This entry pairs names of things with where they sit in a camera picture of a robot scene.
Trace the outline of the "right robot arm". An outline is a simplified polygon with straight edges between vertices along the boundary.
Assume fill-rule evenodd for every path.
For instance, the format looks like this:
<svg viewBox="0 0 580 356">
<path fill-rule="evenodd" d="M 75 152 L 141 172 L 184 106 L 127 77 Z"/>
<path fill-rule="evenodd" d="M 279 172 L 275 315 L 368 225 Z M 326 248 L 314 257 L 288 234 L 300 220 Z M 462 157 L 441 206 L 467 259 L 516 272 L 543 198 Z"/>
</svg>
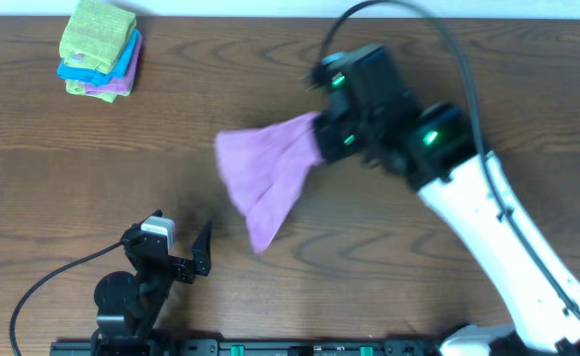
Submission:
<svg viewBox="0 0 580 356">
<path fill-rule="evenodd" d="M 328 162 L 356 153 L 403 177 L 460 238 L 500 294 L 511 323 L 465 326 L 442 355 L 580 355 L 580 282 L 514 194 L 498 157 L 476 145 L 466 113 L 422 108 L 385 48 L 321 59 L 313 71 L 327 108 L 314 122 Z"/>
</svg>

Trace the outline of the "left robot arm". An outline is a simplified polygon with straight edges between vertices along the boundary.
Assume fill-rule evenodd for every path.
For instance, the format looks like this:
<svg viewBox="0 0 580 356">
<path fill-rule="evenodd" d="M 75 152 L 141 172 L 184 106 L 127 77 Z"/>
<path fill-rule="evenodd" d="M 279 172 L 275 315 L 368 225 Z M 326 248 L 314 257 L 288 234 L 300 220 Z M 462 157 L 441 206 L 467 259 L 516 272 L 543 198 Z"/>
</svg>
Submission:
<svg viewBox="0 0 580 356">
<path fill-rule="evenodd" d="M 207 222 L 191 247 L 190 259 L 170 254 L 175 223 L 160 210 L 131 225 L 120 243 L 135 272 L 113 272 L 94 292 L 98 329 L 91 341 L 93 355 L 177 355 L 180 347 L 154 324 L 174 283 L 192 284 L 211 270 Z"/>
</svg>

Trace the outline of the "purple microfiber cloth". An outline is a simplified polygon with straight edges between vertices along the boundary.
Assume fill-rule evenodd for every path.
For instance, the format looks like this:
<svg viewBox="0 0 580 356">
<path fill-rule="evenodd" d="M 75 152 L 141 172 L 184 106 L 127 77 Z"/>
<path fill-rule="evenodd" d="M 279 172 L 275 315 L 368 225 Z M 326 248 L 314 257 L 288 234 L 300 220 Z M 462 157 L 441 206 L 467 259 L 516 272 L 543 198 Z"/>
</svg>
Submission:
<svg viewBox="0 0 580 356">
<path fill-rule="evenodd" d="M 324 162 L 313 129 L 318 116 L 308 112 L 262 129 L 223 131 L 214 140 L 220 179 L 256 253 L 270 246 L 310 170 Z"/>
</svg>

